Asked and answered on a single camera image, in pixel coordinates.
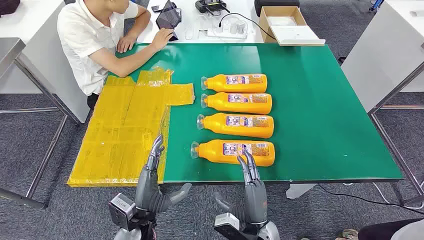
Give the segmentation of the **person's left hand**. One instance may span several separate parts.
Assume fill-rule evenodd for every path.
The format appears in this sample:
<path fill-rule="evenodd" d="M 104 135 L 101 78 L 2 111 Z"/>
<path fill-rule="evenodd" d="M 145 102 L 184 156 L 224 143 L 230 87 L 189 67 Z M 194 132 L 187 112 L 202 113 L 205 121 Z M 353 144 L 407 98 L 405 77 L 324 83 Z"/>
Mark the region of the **person's left hand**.
<path fill-rule="evenodd" d="M 127 52 L 128 50 L 131 50 L 137 38 L 137 35 L 128 33 L 118 41 L 116 51 L 122 54 Z"/>

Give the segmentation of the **person's right hand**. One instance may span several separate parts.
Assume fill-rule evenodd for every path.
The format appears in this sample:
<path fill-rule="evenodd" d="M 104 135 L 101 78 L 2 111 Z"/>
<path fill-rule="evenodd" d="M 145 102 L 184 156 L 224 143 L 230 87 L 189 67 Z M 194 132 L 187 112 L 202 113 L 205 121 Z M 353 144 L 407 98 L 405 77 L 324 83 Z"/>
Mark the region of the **person's right hand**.
<path fill-rule="evenodd" d="M 152 40 L 151 45 L 156 52 L 162 50 L 174 36 L 174 30 L 170 28 L 161 28 Z"/>

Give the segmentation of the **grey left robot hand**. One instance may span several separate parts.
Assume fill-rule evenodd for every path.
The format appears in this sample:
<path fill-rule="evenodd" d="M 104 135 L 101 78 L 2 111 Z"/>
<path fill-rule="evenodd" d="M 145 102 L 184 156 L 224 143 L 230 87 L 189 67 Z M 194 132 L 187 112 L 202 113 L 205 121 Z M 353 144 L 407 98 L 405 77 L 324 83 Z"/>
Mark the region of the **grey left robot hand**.
<path fill-rule="evenodd" d="M 185 183 L 180 190 L 163 194 L 158 187 L 158 165 L 163 146 L 163 135 L 159 134 L 152 144 L 147 162 L 143 166 L 138 178 L 135 194 L 136 208 L 154 214 L 165 212 L 170 207 L 185 199 L 192 187 Z"/>

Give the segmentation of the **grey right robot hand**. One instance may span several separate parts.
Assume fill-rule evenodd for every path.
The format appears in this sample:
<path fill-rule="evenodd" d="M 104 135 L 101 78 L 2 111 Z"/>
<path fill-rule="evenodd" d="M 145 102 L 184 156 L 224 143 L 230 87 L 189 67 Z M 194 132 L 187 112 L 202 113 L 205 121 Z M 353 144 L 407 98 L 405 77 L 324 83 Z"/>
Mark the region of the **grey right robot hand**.
<path fill-rule="evenodd" d="M 260 225 L 268 221 L 268 200 L 266 186 L 260 179 L 254 157 L 242 151 L 244 157 L 237 156 L 244 178 L 244 202 L 232 204 L 225 200 L 219 192 L 215 192 L 215 202 L 226 213 L 231 213 L 243 223 Z"/>

